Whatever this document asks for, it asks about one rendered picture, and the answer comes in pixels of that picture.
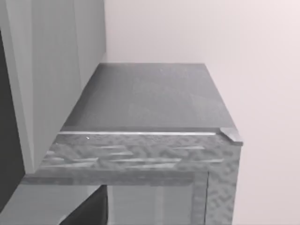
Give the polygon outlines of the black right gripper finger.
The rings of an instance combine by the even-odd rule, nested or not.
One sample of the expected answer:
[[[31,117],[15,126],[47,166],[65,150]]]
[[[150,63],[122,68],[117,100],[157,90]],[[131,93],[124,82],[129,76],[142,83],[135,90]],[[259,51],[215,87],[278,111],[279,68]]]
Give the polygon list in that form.
[[[107,185],[101,185],[59,225],[108,225]]]

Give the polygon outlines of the grey cabinet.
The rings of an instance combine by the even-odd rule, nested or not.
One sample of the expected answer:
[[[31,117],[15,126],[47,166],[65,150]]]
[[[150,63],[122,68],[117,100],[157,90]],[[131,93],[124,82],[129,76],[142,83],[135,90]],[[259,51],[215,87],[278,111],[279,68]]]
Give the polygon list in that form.
[[[101,185],[110,225],[233,225],[243,140],[204,64],[100,64],[26,185]]]

